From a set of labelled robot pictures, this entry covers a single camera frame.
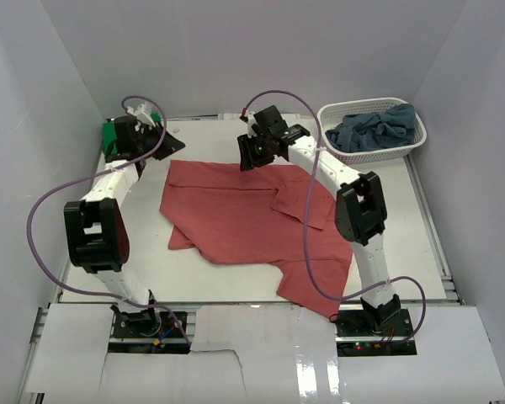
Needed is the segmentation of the red t shirt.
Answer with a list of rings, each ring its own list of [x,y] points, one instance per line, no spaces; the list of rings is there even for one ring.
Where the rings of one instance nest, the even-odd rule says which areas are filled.
[[[302,169],[173,160],[160,211],[173,224],[169,249],[271,264],[283,275],[278,296],[325,317],[338,311],[353,250],[335,227],[334,198]]]

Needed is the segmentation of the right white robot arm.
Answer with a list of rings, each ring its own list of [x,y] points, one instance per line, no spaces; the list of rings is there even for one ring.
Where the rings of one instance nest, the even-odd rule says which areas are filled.
[[[350,243],[363,292],[364,328],[375,336],[391,329],[401,309],[400,298],[391,285],[385,260],[384,237],[387,209],[380,177],[361,173],[323,151],[304,126],[288,125],[275,106],[256,114],[242,111],[240,120],[247,134],[238,136],[240,169],[264,167],[277,157],[305,170],[335,200],[334,224]]]

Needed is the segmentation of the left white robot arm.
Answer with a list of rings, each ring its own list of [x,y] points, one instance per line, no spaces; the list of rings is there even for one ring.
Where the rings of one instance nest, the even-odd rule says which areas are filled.
[[[120,206],[146,167],[146,160],[137,161],[137,157],[155,149],[151,157],[162,160],[185,145],[163,129],[159,114],[148,118],[128,114],[108,120],[103,124],[103,135],[108,173],[95,180],[81,200],[64,207],[69,258],[73,266],[84,269],[101,281],[108,293],[118,296],[111,309],[125,327],[151,337],[162,328],[161,315],[147,307],[155,302],[153,293],[125,267],[130,240]]]

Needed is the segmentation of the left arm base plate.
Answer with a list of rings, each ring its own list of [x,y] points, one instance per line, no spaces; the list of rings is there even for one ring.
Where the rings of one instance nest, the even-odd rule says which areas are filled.
[[[186,332],[191,315],[175,311],[174,321],[167,311],[159,311],[159,319],[131,322],[122,315],[114,316],[108,352],[111,354],[188,354],[190,348],[178,329]]]

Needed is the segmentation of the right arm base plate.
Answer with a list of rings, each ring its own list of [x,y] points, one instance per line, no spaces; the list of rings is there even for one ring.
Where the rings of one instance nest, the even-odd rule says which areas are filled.
[[[409,312],[402,309],[387,325],[374,329],[374,323],[364,310],[340,310],[329,317],[336,328],[338,357],[395,357],[415,356],[413,339],[402,342],[413,332]]]

